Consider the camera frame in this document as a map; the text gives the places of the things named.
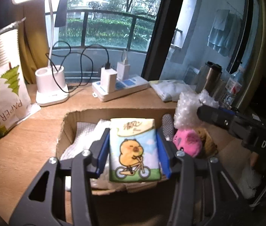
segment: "power strip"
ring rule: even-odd
[[[129,95],[149,87],[149,82],[138,75],[131,75],[129,79],[116,81],[115,91],[107,93],[101,86],[100,81],[92,83],[93,96],[99,98],[102,102],[106,102],[115,98]]]

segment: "green shrub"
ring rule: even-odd
[[[93,18],[88,19],[85,44],[101,44],[109,47],[126,48],[132,25],[132,18],[123,19]],[[60,28],[59,39],[66,40],[71,46],[78,46],[82,35],[83,20],[67,19],[67,26]],[[154,23],[137,19],[132,38],[135,50],[146,51]]]

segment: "green tree illustration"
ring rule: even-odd
[[[14,68],[11,68],[5,72],[1,78],[7,79],[7,81],[4,84],[8,84],[8,88],[12,89],[12,92],[15,94],[19,94],[19,65],[17,65]]]

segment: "pink plush toy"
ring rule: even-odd
[[[195,130],[178,130],[173,138],[178,150],[183,150],[192,157],[196,157],[202,149],[202,141]]]

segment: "yellow curtain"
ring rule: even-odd
[[[15,20],[26,17],[19,26],[19,50],[22,71],[29,84],[36,84],[35,71],[46,67],[49,51],[44,0],[32,0],[13,6]]]

